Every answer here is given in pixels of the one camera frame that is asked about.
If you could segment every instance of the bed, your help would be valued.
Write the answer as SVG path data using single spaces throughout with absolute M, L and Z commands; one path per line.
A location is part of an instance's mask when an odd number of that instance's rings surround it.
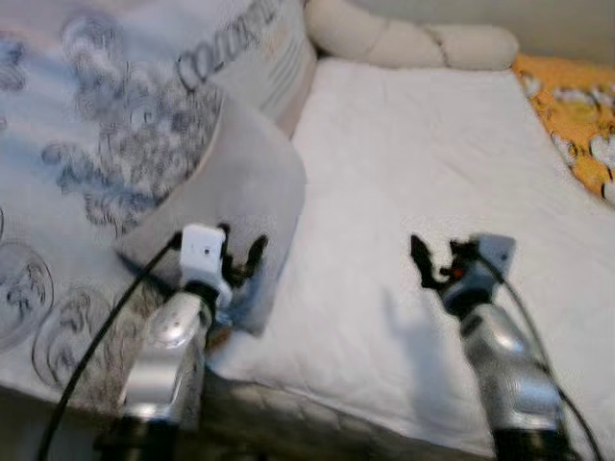
M 289 421 L 310 420 L 302 402 L 315 401 L 489 456 L 456 321 L 420 288 L 407 245 L 416 232 L 444 257 L 452 237 L 501 233 L 517 240 L 510 278 L 563 385 L 613 459 L 615 214 L 570 175 L 511 72 L 320 61 L 293 143 L 307 199 L 272 317 L 258 339 L 235 334 L 214 372 L 299 396 L 278 408 Z M 364 446 L 386 446 L 368 427 Z

